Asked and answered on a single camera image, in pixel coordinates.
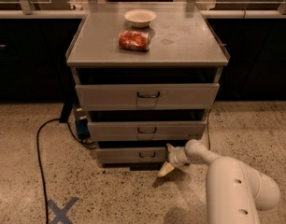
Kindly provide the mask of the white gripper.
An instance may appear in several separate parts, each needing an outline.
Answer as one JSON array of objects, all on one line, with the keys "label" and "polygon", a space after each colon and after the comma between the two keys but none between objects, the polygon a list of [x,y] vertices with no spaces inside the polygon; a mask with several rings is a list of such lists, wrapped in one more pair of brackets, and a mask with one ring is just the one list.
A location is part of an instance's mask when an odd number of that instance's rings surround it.
[{"label": "white gripper", "polygon": [[166,161],[158,172],[159,177],[164,177],[165,175],[171,173],[175,167],[174,166],[183,166],[190,163],[185,149],[183,147],[173,147],[171,144],[167,143],[168,150],[168,161]]}]

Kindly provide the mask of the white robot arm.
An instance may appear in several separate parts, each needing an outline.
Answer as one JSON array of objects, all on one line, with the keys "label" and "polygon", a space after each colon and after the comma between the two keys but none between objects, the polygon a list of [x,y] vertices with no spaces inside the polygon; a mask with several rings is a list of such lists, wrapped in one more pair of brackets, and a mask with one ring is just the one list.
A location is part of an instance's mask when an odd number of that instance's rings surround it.
[{"label": "white robot arm", "polygon": [[258,213],[279,203],[276,181],[243,161],[219,155],[194,139],[183,147],[168,145],[167,149],[159,177],[196,159],[207,165],[207,224],[261,224]]}]

